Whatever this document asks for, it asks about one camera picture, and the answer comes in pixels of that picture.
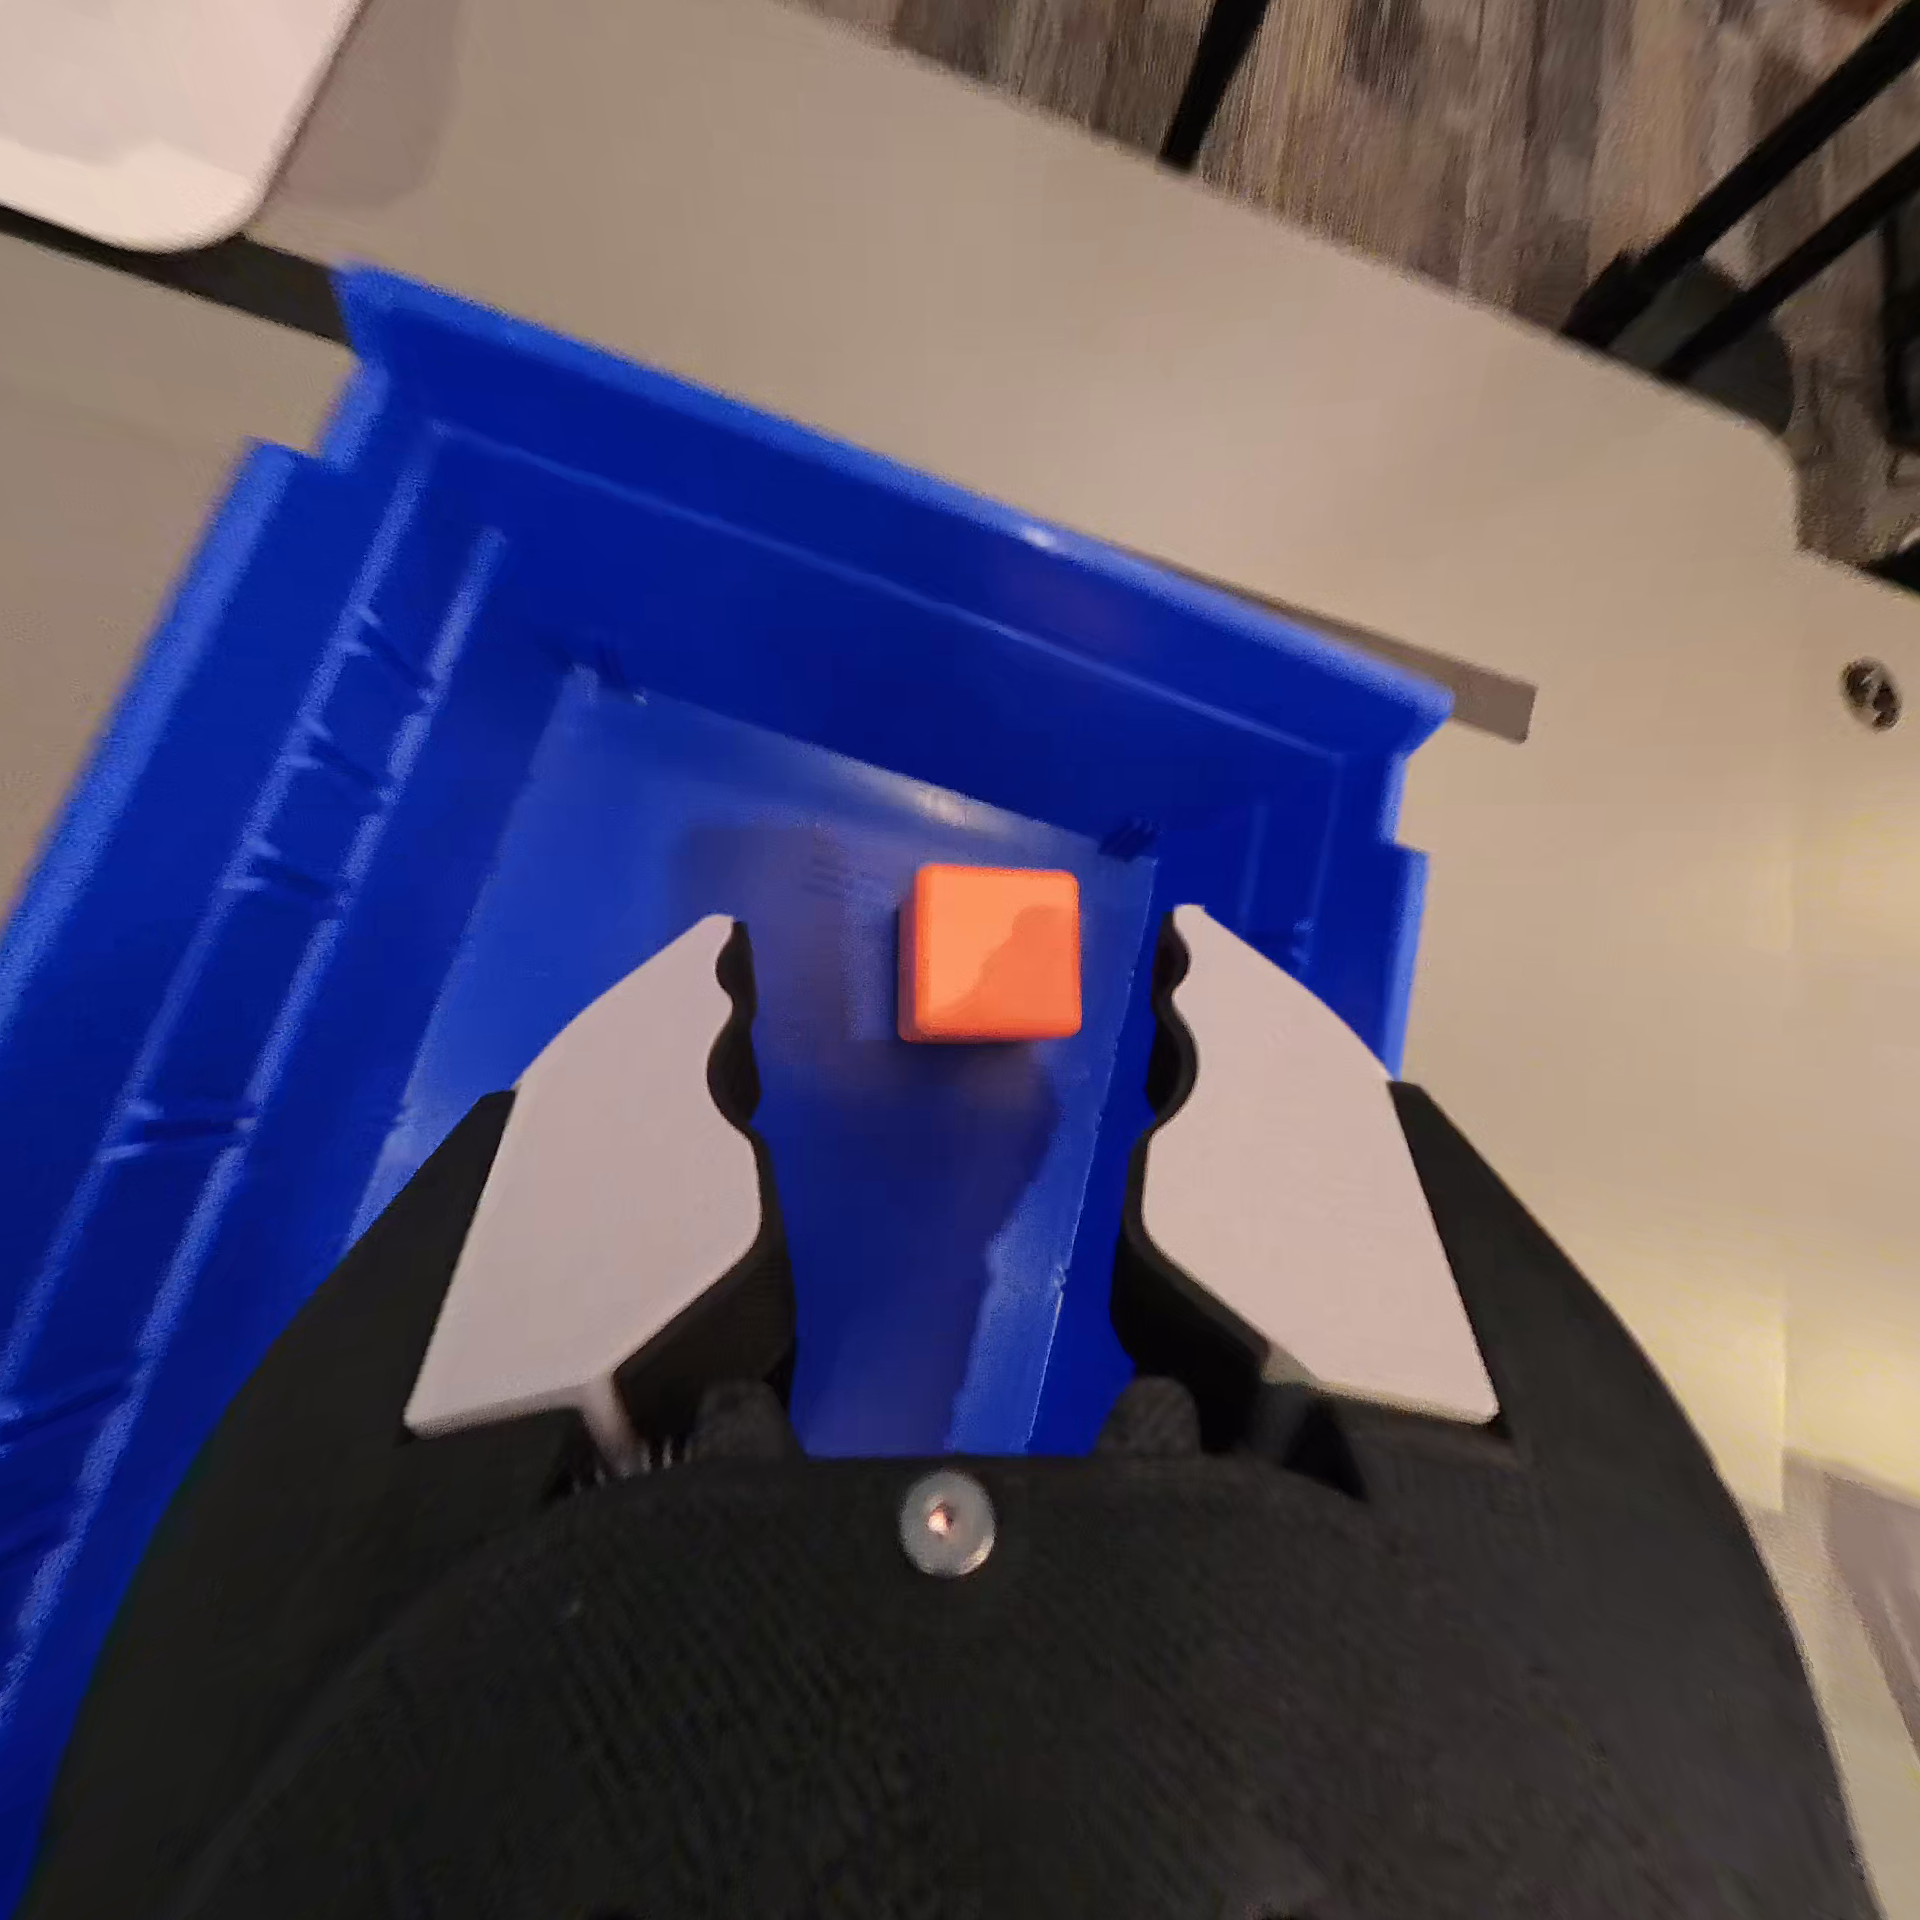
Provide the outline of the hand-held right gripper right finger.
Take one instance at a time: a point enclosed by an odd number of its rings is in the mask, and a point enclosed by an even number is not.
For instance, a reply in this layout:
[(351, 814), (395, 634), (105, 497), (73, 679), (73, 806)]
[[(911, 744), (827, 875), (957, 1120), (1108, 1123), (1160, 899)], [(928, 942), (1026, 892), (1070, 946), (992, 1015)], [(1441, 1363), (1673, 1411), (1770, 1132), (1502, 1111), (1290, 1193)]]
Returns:
[(1371, 1048), (1197, 906), (1163, 918), (1151, 1012), (1112, 1327), (1137, 1379), (1180, 1394), (1197, 1452), (1288, 1452), (1336, 1404), (1497, 1427)]

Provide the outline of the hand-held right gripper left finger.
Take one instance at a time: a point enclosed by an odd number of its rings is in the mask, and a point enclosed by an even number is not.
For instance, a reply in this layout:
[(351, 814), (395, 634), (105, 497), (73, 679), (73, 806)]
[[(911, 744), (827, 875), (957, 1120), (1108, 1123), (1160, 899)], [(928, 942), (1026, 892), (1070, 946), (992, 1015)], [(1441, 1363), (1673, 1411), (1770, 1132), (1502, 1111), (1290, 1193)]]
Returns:
[(412, 1436), (568, 1414), (692, 1447), (711, 1396), (788, 1427), (798, 1286), (758, 1127), (748, 927), (706, 915), (590, 1000), (510, 1090), (404, 1404)]

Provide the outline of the orange magnetic cube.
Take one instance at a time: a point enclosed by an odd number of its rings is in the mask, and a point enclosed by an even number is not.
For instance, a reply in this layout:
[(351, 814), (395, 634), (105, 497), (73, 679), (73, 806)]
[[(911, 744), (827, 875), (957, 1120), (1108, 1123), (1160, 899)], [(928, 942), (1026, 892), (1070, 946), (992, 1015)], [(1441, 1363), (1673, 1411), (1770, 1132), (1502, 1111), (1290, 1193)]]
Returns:
[(1083, 1024), (1080, 882), (1066, 870), (934, 860), (900, 906), (906, 1044), (1049, 1044)]

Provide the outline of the blue plastic bin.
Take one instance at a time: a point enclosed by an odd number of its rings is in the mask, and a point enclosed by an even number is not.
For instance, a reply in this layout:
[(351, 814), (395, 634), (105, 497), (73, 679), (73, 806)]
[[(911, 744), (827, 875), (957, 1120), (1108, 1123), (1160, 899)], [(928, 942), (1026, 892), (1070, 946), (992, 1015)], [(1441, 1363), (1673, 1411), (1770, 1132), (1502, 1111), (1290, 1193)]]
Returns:
[[(1402, 1059), (1451, 694), (1115, 545), (417, 282), (238, 467), (5, 931), (5, 1851), (172, 1487), (469, 1108), (704, 915), (811, 1452), (1076, 1450), (1197, 904)], [(906, 1044), (934, 860), (1080, 885), (1083, 1024)]]

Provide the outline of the black sign stand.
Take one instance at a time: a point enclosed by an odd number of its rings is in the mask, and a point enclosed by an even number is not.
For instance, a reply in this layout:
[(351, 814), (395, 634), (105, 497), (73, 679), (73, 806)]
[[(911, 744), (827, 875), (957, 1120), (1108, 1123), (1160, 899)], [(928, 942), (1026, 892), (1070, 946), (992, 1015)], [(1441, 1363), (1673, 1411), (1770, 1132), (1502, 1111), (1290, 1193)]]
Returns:
[[(1615, 257), (1574, 302), (1564, 340), (1613, 351), (1654, 302), (1739, 228), (1811, 155), (1918, 61), (1918, 6), (1894, 4), (1857, 48), (1783, 116), (1721, 180), (1642, 252)], [(1725, 300), (1657, 362), (1666, 383), (1688, 383), (1739, 343), (1785, 302), (1823, 275), (1889, 215), (1916, 196), (1918, 152), (1905, 152), (1815, 228), (1787, 257)]]

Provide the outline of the white sign stand base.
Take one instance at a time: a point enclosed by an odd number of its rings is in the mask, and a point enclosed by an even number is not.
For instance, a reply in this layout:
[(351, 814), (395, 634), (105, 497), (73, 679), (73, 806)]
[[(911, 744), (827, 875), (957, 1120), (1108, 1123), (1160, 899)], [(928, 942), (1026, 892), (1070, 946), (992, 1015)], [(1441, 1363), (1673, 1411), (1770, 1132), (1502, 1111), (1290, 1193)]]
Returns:
[(2, 203), (135, 252), (267, 202), (359, 1), (7, 1)]

